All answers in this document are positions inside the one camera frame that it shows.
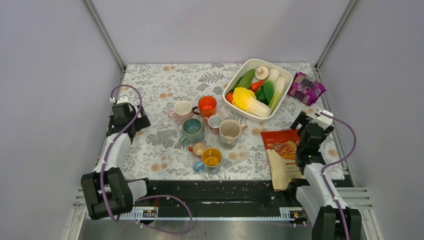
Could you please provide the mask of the pink white mug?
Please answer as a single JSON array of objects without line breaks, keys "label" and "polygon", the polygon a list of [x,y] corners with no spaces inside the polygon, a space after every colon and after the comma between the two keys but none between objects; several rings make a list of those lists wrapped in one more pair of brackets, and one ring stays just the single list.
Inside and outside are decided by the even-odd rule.
[{"label": "pink white mug", "polygon": [[175,120],[179,123],[183,123],[185,120],[192,118],[194,115],[192,104],[187,100],[181,100],[177,102],[173,110],[167,113],[167,116],[171,120]]}]

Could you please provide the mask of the teal green ceramic mug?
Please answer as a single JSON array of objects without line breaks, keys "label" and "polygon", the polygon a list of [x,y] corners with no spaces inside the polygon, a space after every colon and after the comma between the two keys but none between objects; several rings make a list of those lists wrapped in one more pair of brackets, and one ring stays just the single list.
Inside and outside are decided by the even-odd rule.
[{"label": "teal green ceramic mug", "polygon": [[205,129],[203,123],[196,118],[186,119],[181,127],[182,136],[178,142],[181,145],[197,143],[204,140]]}]

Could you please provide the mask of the beige patterned cup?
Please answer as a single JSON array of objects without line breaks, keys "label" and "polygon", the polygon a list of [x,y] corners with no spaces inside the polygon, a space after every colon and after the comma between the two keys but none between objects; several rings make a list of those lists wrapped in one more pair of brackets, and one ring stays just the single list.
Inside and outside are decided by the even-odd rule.
[{"label": "beige patterned cup", "polygon": [[225,150],[233,149],[241,134],[248,128],[246,123],[239,123],[233,119],[224,120],[219,126],[219,143]]}]

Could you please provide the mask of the small orange cup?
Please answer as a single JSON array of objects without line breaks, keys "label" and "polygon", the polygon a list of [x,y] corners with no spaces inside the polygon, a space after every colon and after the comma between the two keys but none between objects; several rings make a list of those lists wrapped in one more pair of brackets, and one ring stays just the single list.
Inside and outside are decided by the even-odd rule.
[{"label": "small orange cup", "polygon": [[188,150],[195,156],[201,157],[203,152],[207,149],[207,146],[202,142],[197,142],[193,146],[190,146]]}]

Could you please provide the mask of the orange mug black handle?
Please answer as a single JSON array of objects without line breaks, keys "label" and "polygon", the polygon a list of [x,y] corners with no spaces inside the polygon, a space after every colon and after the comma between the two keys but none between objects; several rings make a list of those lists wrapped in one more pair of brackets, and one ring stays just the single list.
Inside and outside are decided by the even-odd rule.
[{"label": "orange mug black handle", "polygon": [[217,112],[217,100],[210,95],[203,96],[199,99],[197,106],[192,108],[192,111],[203,118],[209,118]]}]

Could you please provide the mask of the small pink cup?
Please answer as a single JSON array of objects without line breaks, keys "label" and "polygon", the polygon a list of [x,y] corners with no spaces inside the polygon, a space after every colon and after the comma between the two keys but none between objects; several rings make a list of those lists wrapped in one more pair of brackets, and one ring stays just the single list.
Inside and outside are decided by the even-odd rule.
[{"label": "small pink cup", "polygon": [[223,118],[221,116],[215,114],[210,117],[205,117],[204,120],[213,134],[218,135],[220,133],[220,125],[223,122]]}]

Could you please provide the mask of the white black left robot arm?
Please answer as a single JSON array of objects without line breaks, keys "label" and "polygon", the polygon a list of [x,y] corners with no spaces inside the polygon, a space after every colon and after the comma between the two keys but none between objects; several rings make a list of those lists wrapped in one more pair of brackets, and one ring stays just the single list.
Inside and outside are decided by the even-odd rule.
[{"label": "white black left robot arm", "polygon": [[147,179],[126,180],[121,167],[125,154],[137,132],[151,125],[143,107],[128,102],[112,107],[106,133],[105,150],[92,172],[81,177],[81,187],[89,217],[100,220],[118,219],[132,211],[138,200],[148,206],[155,200],[155,192],[147,187]]}]

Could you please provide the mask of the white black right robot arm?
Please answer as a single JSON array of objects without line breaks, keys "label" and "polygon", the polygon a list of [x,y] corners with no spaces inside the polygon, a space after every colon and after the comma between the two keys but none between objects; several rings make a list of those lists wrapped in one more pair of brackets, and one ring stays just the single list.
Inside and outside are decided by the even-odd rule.
[{"label": "white black right robot arm", "polygon": [[300,112],[290,128],[296,130],[299,142],[295,163],[303,178],[294,178],[287,186],[287,201],[293,206],[302,205],[312,224],[313,240],[359,240],[362,216],[351,208],[338,193],[327,176],[326,163],[320,151],[321,144],[335,129],[333,113],[321,110],[316,117]]}]

